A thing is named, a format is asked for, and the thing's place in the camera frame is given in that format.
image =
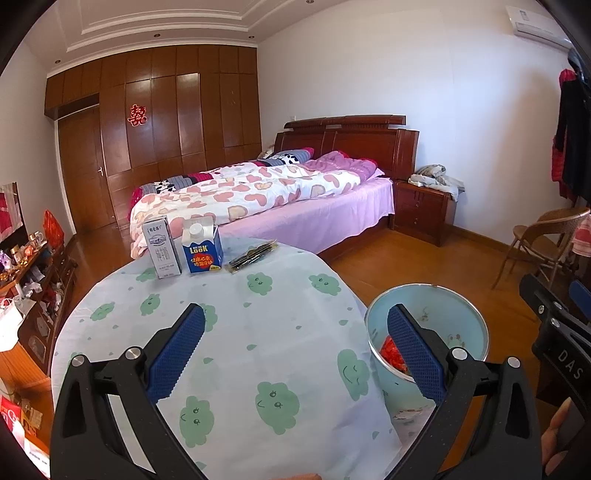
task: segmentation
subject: milk carton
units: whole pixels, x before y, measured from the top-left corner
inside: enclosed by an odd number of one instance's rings
[[[177,249],[170,235],[167,218],[158,217],[148,220],[142,224],[142,230],[158,278],[180,275],[183,269],[178,261]]]
[[[211,217],[183,222],[183,251],[191,273],[221,269],[222,244],[218,228]]]

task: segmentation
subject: white wall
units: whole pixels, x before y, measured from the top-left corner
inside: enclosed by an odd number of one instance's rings
[[[566,54],[513,35],[505,4],[351,0],[258,47],[264,145],[292,116],[391,113],[420,131],[417,167],[463,180],[456,225],[509,243],[562,207],[550,180]]]
[[[57,175],[53,121],[43,114],[46,71],[22,43],[0,76],[0,182],[17,182],[28,232],[43,231],[43,212],[72,236]]]

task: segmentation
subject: light blue tablecloth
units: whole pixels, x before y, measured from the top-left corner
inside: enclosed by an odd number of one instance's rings
[[[225,261],[258,243],[223,238]],[[179,277],[159,280],[145,255],[89,292],[57,341],[54,398],[75,354],[117,358],[197,303],[206,332],[158,409],[210,480],[384,478],[401,445],[371,374],[365,307],[338,275],[286,245],[236,274],[190,275],[180,259]],[[112,404],[132,457],[149,467]]]

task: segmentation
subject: wicker chair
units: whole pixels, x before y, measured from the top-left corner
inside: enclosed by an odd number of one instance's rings
[[[564,257],[568,254],[574,232],[589,212],[590,210],[587,207],[551,210],[543,214],[538,218],[536,223],[533,223],[530,226],[515,226],[513,228],[515,239],[509,247],[509,251],[503,260],[501,270],[499,271],[492,288],[495,288],[499,283],[505,264],[511,257],[515,244],[517,244],[516,254],[522,250],[527,253],[530,256],[530,261],[538,264],[538,272],[548,281],[548,288],[552,288],[556,272],[558,271],[558,268],[564,264]],[[560,239],[557,243],[554,243],[546,236],[553,233],[560,235]],[[517,256],[513,258],[513,265],[509,270],[509,274],[513,272],[517,259]],[[552,270],[550,278],[548,278],[542,270],[543,267]]]

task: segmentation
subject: light blue bucket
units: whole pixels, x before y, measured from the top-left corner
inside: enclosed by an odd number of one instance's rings
[[[412,377],[396,370],[379,354],[388,336],[388,312],[401,303],[421,327],[434,330],[448,347],[461,346],[476,360],[488,355],[484,318],[472,303],[448,288],[424,283],[400,285],[382,293],[369,306],[365,324],[386,408],[393,419],[406,419],[434,402],[421,395]]]

